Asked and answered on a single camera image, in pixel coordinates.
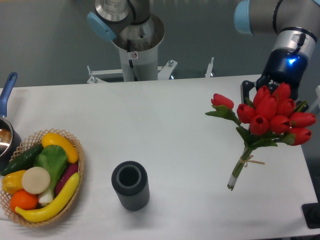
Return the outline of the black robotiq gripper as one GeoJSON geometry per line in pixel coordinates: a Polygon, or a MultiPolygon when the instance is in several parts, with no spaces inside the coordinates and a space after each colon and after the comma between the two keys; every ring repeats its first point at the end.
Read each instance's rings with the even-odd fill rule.
{"type": "MultiPolygon", "coordinates": [[[[250,91],[254,88],[259,90],[263,86],[269,88],[273,93],[282,83],[290,86],[290,98],[298,98],[298,89],[304,72],[308,66],[308,59],[300,53],[294,54],[292,51],[285,49],[276,49],[270,54],[265,68],[260,78],[255,81],[245,80],[240,86],[241,107],[240,120],[249,124],[254,116],[255,107],[250,100],[250,91]]],[[[304,113],[309,109],[306,100],[297,100],[294,109],[297,113],[304,113]]]]}

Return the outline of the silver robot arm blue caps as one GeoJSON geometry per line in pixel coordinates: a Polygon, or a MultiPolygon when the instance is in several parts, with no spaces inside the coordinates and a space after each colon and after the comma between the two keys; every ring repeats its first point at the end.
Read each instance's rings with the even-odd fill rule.
{"type": "MultiPolygon", "coordinates": [[[[243,34],[274,33],[276,42],[261,77],[241,84],[241,101],[251,89],[264,86],[274,92],[287,83],[292,99],[317,42],[320,40],[320,3],[317,0],[243,0],[234,11],[234,26],[243,34]]],[[[91,29],[119,51],[126,82],[168,80],[177,62],[158,66],[158,47],[165,29],[150,11],[148,0],[97,0],[87,15],[91,29]]]]}

